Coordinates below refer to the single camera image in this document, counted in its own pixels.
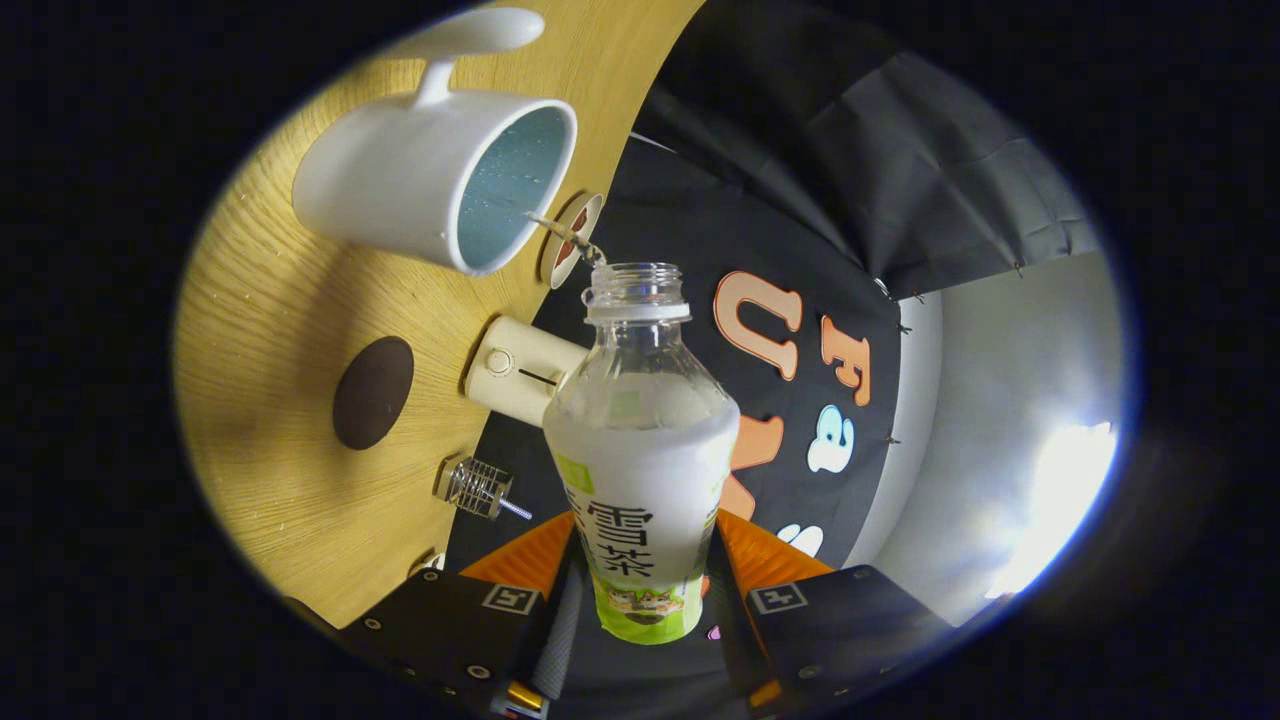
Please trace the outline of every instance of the green bottle label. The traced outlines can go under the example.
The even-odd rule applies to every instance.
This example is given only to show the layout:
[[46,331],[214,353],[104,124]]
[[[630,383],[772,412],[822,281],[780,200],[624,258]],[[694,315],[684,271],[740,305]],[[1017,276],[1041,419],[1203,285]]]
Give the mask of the green bottle label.
[[703,615],[701,575],[694,582],[655,591],[618,588],[591,570],[595,614],[616,638],[636,644],[662,644],[689,634]]

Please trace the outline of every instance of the wood grain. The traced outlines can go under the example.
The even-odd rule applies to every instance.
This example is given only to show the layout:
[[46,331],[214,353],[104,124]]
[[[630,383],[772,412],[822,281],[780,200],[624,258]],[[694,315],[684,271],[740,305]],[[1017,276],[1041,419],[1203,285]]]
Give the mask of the wood grain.
[[[547,31],[521,50],[463,58],[453,85],[559,97],[580,135],[554,208],[608,192],[658,68],[701,0],[525,0]],[[311,142],[369,100],[416,87],[420,60],[372,59],[338,78],[248,154],[196,238],[175,315],[173,372],[192,468],[232,541],[280,593],[338,626],[390,592],[453,507],[431,496],[440,461],[471,452],[488,411],[460,379],[485,323],[530,322],[535,237],[500,272],[435,265],[315,237],[289,190]],[[413,348],[413,387],[366,451],[334,436],[337,383],[384,336]]]

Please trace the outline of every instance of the orange gripper part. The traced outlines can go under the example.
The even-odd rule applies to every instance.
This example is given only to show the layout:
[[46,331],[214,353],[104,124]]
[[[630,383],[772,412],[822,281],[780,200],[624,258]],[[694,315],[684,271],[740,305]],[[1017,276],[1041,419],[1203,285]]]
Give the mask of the orange gripper part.
[[753,589],[795,583],[832,571],[769,530],[732,512],[717,512],[716,524],[744,601]]
[[535,588],[543,593],[543,600],[550,600],[572,529],[573,512],[561,512],[458,574],[489,583]]

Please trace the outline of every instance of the small cup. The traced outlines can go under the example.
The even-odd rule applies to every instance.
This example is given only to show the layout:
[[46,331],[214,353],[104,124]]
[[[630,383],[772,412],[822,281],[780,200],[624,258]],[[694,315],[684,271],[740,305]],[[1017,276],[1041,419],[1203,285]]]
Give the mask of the small cup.
[[577,140],[554,99],[451,91],[458,55],[513,50],[541,35],[518,8],[472,10],[396,46],[426,58],[416,94],[375,100],[333,123],[302,158],[293,210],[317,234],[419,258],[468,275],[506,265],[545,215]]

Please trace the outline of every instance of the bottle neck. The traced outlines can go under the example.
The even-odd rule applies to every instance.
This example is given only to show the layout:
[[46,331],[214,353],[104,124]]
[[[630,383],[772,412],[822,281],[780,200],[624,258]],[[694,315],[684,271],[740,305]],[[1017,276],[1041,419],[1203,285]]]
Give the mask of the bottle neck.
[[595,327],[595,345],[605,350],[650,351],[682,346],[680,323],[600,323]]

